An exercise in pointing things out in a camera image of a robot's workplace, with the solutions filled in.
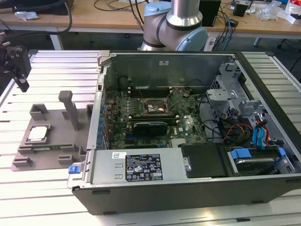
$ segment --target white label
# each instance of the white label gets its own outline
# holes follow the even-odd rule
[[[166,60],[159,61],[159,65],[160,66],[168,66],[169,65],[169,61],[166,61]]]
[[[153,176],[156,177],[156,176],[161,176],[162,173],[153,173]]]
[[[126,152],[113,152],[112,153],[112,158],[113,159],[125,159],[127,153]]]

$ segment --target electronic component on desk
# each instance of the electronic component on desk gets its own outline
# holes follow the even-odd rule
[[[242,1],[240,1],[239,3],[236,2],[233,10],[233,15],[243,17],[248,7],[249,4],[247,4],[246,2],[242,2]]]
[[[230,19],[229,22],[231,27],[237,27],[239,23],[237,20],[233,20],[233,19]]]
[[[159,137],[167,133],[167,123],[165,122],[138,122],[134,123],[133,133],[135,136]]]

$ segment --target aluminum extrusion table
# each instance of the aluminum extrusion table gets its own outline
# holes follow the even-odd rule
[[[264,53],[245,53],[263,70],[281,65]],[[97,51],[39,51],[31,57],[30,88],[22,93],[11,82],[0,98],[0,225],[235,225],[282,226],[301,224],[301,189],[289,192],[267,204],[223,206],[191,210],[93,216],[67,188],[67,169],[12,172],[9,168],[30,119],[33,103],[45,103],[47,109],[63,109],[58,102],[61,90],[71,90],[77,108],[94,100],[98,72]],[[300,113],[300,93],[289,75],[263,73],[264,82],[278,101],[291,113]]]

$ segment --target warning label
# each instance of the warning label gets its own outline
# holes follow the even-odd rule
[[[160,154],[127,155],[126,180],[163,180]]]

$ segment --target workbench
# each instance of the workbench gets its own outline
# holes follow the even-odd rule
[[[63,103],[58,100],[61,90],[73,92],[72,100],[78,109],[86,108],[87,104],[93,103],[98,76],[97,54],[98,51],[39,51],[30,59],[32,70],[28,77],[30,85],[28,91],[22,93],[11,81],[2,94],[0,225],[280,226],[301,222],[301,190],[291,191],[266,204],[93,216],[67,188],[68,169],[12,172],[11,162],[31,118],[29,110],[33,103],[44,103],[47,109],[64,109]],[[267,58],[264,53],[245,53],[245,55],[253,63]],[[273,74],[264,76],[267,85],[277,83],[278,80],[289,82],[280,74],[278,78],[274,78]],[[274,84],[273,89],[278,88],[273,90],[273,95],[276,95],[278,90],[284,93],[278,100],[285,100],[287,97],[292,99],[293,97],[289,95],[292,94],[291,89],[294,86],[287,86],[278,87]],[[290,108],[296,114],[298,107]]]
[[[138,27],[131,12],[126,11],[100,11],[94,8],[95,0],[74,0],[71,8],[73,24],[71,32],[112,32],[112,33],[143,33]],[[225,3],[230,0],[223,0],[221,7],[229,18],[239,21],[233,36],[250,38],[277,38],[277,39],[301,39],[301,26],[292,25],[288,21],[279,18],[278,21],[260,21],[255,14],[245,14],[244,17],[233,16]],[[115,7],[124,7],[128,3],[114,2]],[[97,3],[100,8],[110,9],[104,0]],[[144,14],[145,4],[139,4],[141,14]],[[32,31],[62,31],[69,22],[67,16],[39,15],[39,19],[27,22],[21,21],[14,14],[0,14],[3,20],[12,30]],[[3,24],[0,29],[7,29]],[[224,30],[224,23],[217,19],[214,27],[207,27],[208,40],[205,51],[211,51],[214,39]],[[51,35],[51,40],[56,50],[62,50],[63,45],[58,35]]]

